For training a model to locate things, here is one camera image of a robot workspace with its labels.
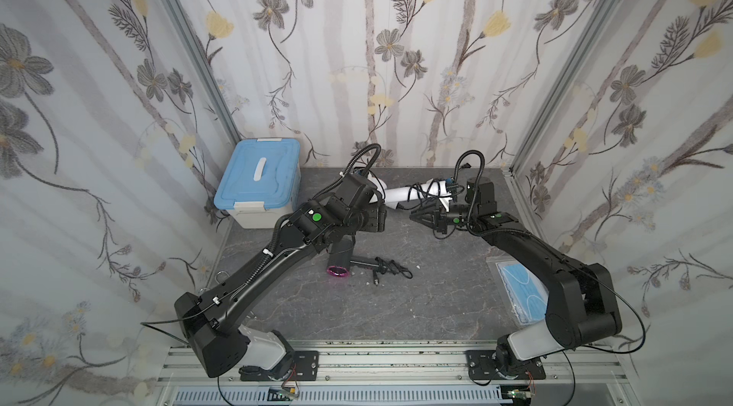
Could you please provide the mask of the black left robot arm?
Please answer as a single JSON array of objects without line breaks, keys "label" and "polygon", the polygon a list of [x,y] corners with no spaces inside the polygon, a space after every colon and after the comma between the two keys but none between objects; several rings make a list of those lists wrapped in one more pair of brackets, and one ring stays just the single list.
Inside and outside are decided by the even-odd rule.
[{"label": "black left robot arm", "polygon": [[381,186],[361,173],[346,174],[275,223],[272,237],[245,265],[211,290],[184,293],[174,303],[185,344],[213,379],[235,368],[255,347],[242,324],[283,277],[358,232],[383,232]]}]

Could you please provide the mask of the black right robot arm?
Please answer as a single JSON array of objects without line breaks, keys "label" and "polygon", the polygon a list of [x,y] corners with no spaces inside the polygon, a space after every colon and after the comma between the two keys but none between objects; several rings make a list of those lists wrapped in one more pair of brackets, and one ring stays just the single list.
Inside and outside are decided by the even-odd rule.
[{"label": "black right robot arm", "polygon": [[473,178],[466,186],[454,180],[411,186],[407,199],[416,203],[410,218],[437,234],[463,230],[511,255],[536,277],[547,292],[540,322],[500,337],[494,369],[515,377],[548,354],[593,347],[622,331],[620,305],[607,268],[582,263],[532,234],[511,213],[500,211],[494,183]]}]

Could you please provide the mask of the dark grey pink hair dryer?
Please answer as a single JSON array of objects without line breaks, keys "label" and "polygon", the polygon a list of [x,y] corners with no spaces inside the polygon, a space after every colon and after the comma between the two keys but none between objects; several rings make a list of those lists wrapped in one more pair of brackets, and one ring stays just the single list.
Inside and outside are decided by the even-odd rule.
[{"label": "dark grey pink hair dryer", "polygon": [[371,270],[374,274],[385,274],[387,262],[354,255],[355,239],[344,237],[329,250],[326,272],[334,277],[349,277],[353,268]]}]

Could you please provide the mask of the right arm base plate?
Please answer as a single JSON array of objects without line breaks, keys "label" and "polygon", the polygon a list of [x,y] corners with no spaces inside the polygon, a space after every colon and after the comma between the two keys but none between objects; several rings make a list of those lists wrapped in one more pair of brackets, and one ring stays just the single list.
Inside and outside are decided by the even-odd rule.
[{"label": "right arm base plate", "polygon": [[465,352],[469,378],[473,381],[547,379],[538,358],[518,360],[508,350],[469,350]]}]

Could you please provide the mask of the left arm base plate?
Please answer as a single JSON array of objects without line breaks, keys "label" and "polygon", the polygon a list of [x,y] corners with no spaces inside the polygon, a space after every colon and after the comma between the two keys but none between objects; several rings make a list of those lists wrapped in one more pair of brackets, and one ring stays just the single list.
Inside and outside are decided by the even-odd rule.
[{"label": "left arm base plate", "polygon": [[241,381],[315,381],[319,371],[318,351],[291,351],[271,369],[240,367]]}]

